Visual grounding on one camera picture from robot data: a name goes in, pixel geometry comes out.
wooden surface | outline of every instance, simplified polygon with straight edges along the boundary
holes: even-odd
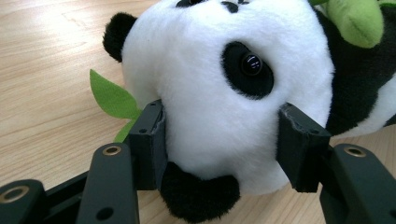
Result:
[[[118,11],[139,16],[156,1],[25,0],[0,2],[0,186],[34,178],[50,189],[89,169],[92,153],[112,141],[125,120],[92,97],[89,70],[122,85],[120,65],[102,47]],[[396,175],[396,128],[348,142],[370,148]],[[156,191],[139,192],[142,223],[184,223]],[[211,223],[324,223],[318,195],[286,186],[244,196]]]

panda head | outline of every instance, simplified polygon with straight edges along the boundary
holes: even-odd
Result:
[[[283,104],[321,125],[329,114],[332,61],[307,0],[162,0],[113,17],[104,45],[140,107],[162,99],[169,161],[203,180],[234,176],[243,193],[287,182]]]

